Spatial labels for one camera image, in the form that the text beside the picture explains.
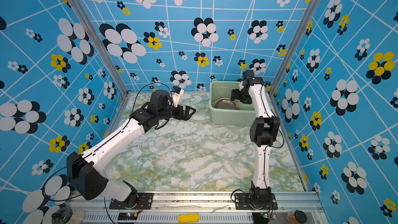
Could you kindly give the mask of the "clear ribbed glass plate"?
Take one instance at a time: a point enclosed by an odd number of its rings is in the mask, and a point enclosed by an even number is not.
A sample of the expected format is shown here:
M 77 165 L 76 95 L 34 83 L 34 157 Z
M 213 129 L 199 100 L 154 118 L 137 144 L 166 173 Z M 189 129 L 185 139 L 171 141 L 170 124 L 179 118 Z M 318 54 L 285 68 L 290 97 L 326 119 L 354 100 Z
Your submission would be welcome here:
M 228 97 L 221 97 L 213 103 L 213 108 L 222 110 L 240 110 L 236 101 L 232 101 Z

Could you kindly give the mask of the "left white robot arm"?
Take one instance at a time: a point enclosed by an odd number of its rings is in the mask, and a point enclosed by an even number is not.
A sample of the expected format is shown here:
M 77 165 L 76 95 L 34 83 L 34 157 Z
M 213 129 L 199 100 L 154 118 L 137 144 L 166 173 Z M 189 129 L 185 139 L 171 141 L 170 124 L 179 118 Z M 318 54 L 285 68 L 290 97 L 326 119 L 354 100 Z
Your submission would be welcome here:
M 110 198 L 123 207 L 132 209 L 138 202 L 137 190 L 128 182 L 107 179 L 101 174 L 108 163 L 129 143 L 159 127 L 161 120 L 189 120 L 196 112 L 179 105 L 184 90 L 175 86 L 171 91 L 158 90 L 150 101 L 133 111 L 129 118 L 110 136 L 82 154 L 72 153 L 67 158 L 68 182 L 86 200 Z

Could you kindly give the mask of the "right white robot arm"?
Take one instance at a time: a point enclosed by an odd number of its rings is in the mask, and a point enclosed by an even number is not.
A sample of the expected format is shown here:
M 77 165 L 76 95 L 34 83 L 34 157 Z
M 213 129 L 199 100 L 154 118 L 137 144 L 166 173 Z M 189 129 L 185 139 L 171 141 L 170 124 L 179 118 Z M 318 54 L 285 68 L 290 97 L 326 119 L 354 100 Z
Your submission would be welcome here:
M 279 133 L 280 119 L 272 112 L 266 100 L 265 82 L 253 70 L 244 71 L 239 88 L 232 90 L 231 100 L 252 104 L 256 114 L 249 132 L 255 147 L 255 171 L 249 190 L 250 205 L 256 210 L 264 207 L 277 209 L 269 182 L 269 161 Z

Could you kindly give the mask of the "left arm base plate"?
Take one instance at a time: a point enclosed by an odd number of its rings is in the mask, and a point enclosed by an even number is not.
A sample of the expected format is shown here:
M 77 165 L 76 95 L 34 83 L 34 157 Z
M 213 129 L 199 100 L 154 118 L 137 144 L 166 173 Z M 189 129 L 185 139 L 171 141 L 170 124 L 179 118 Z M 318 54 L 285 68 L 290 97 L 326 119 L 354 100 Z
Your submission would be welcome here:
M 151 209 L 153 202 L 153 193 L 138 192 L 129 196 L 125 201 L 111 200 L 110 209 Z

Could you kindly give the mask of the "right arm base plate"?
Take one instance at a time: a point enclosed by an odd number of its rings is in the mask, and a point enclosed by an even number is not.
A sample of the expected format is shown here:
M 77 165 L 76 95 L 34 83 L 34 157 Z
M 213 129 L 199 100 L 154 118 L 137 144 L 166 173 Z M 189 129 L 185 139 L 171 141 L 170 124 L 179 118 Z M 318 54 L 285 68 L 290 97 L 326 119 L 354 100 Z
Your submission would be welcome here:
M 277 201 L 274 194 L 265 199 L 252 199 L 249 194 L 235 193 L 233 197 L 236 210 L 276 211 Z

